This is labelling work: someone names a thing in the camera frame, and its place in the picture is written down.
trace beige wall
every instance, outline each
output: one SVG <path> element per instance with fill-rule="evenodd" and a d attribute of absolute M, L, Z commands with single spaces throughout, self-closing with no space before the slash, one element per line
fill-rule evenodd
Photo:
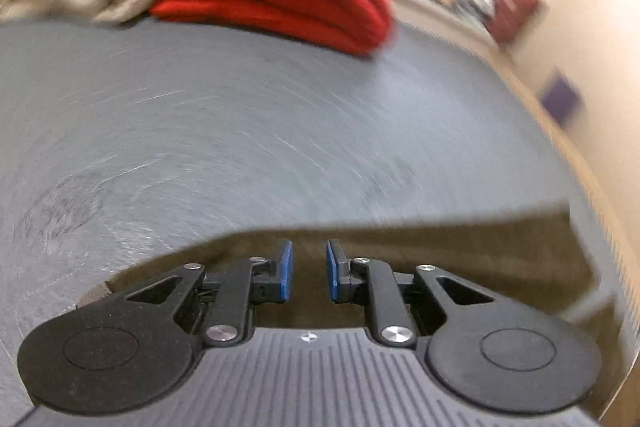
<path fill-rule="evenodd" d="M 534 92 L 556 67 L 584 107 L 566 129 L 640 253 L 640 0 L 546 0 L 548 11 L 513 50 Z"/>

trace ribbed surface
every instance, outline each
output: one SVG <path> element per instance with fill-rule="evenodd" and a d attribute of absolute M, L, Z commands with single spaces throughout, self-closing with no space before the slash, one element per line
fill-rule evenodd
<path fill-rule="evenodd" d="M 534 419 L 493 416 L 437 387 L 412 351 L 372 343 L 361 329 L 258 329 L 248 343 L 206 352 L 164 400 L 112 417 L 37 409 L 25 427 L 593 427 L 579 409 Z"/>

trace silver screw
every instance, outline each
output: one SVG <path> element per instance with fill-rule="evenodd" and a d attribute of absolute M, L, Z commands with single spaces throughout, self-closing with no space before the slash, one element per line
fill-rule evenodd
<path fill-rule="evenodd" d="M 310 344 L 310 343 L 315 342 L 316 340 L 318 340 L 318 336 L 313 331 L 307 331 L 300 338 L 302 340 L 304 340 L 307 344 Z"/>
<path fill-rule="evenodd" d="M 404 326 L 388 326 L 382 330 L 382 337 L 395 344 L 402 344 L 414 337 L 414 332 Z"/>
<path fill-rule="evenodd" d="M 216 324 L 215 326 L 207 328 L 207 336 L 212 341 L 232 341 L 238 336 L 238 330 L 228 324 Z"/>

